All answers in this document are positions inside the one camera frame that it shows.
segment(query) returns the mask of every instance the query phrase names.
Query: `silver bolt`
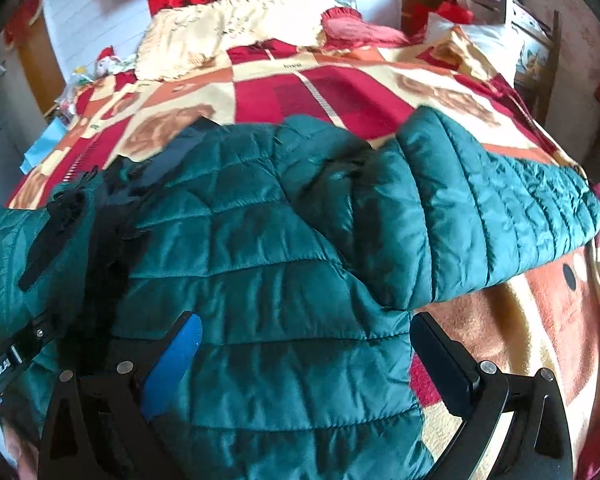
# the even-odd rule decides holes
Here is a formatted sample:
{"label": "silver bolt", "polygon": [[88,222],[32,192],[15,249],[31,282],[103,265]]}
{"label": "silver bolt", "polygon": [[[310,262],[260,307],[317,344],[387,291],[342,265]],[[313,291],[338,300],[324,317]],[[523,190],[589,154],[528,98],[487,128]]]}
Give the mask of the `silver bolt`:
{"label": "silver bolt", "polygon": [[116,371],[120,375],[128,374],[133,369],[134,364],[131,361],[122,361],[118,366],[116,366]]}
{"label": "silver bolt", "polygon": [[540,368],[540,375],[542,375],[542,378],[546,379],[547,381],[554,380],[554,373],[549,370],[549,368]]}
{"label": "silver bolt", "polygon": [[486,374],[493,375],[498,370],[498,367],[491,361],[482,361],[480,363],[480,370]]}
{"label": "silver bolt", "polygon": [[62,372],[60,374],[60,382],[65,383],[67,381],[70,381],[73,376],[74,376],[74,373],[71,370],[65,370],[64,372]]}

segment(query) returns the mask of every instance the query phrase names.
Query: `green jacket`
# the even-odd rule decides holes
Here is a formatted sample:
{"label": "green jacket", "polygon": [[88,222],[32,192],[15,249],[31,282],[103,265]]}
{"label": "green jacket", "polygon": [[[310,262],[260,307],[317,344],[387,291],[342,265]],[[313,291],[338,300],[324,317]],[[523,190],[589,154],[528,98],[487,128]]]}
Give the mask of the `green jacket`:
{"label": "green jacket", "polygon": [[[49,289],[67,304],[83,292],[89,218],[31,291],[15,286],[45,215],[0,208],[0,338]],[[410,389],[413,309],[584,244],[600,203],[573,170],[488,153],[421,107],[379,150],[305,116],[215,126],[134,222],[150,238],[109,366],[183,310],[202,318],[193,366],[153,423],[188,478],[404,480],[432,465]],[[38,424],[59,353],[17,385]]]}

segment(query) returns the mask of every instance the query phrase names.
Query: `bedspread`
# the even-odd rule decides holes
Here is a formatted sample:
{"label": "bedspread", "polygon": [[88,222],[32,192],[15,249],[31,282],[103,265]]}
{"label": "bedspread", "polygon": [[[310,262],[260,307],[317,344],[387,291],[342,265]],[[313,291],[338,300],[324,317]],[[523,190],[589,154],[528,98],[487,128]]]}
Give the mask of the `bedspread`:
{"label": "bedspread", "polygon": [[[136,81],[131,73],[97,81],[78,97],[68,133],[10,206],[36,208],[59,182],[118,155],[145,160],[200,116],[220,124],[280,123],[302,113],[377,146],[423,104],[462,124],[487,150],[579,169],[457,29],[437,44],[328,56],[271,40],[231,49],[176,82]],[[555,371],[578,477],[590,478],[600,468],[600,233],[555,262],[448,303],[426,309],[477,360],[516,374]],[[459,420],[417,358],[411,386],[436,458]],[[487,476],[506,429],[501,421],[477,478]]]}

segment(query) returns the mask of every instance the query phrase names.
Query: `white pillow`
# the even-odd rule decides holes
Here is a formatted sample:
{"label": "white pillow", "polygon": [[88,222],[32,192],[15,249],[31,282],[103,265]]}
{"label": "white pillow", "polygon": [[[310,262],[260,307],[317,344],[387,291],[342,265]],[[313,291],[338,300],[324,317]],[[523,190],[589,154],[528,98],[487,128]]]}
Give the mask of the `white pillow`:
{"label": "white pillow", "polygon": [[[429,13],[425,43],[433,43],[446,36],[455,25],[433,12]],[[524,38],[510,25],[460,25],[469,40],[484,54],[493,67],[513,87],[516,65]]]}

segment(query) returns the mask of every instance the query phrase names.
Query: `blue cloth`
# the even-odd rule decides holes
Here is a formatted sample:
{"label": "blue cloth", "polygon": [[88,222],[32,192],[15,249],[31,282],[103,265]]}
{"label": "blue cloth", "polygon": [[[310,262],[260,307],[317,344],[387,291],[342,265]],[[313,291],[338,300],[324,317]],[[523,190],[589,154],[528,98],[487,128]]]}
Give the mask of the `blue cloth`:
{"label": "blue cloth", "polygon": [[64,137],[66,126],[57,117],[51,121],[40,138],[24,154],[24,160],[20,165],[20,171],[24,174],[33,170],[43,159],[51,153],[56,144]]}

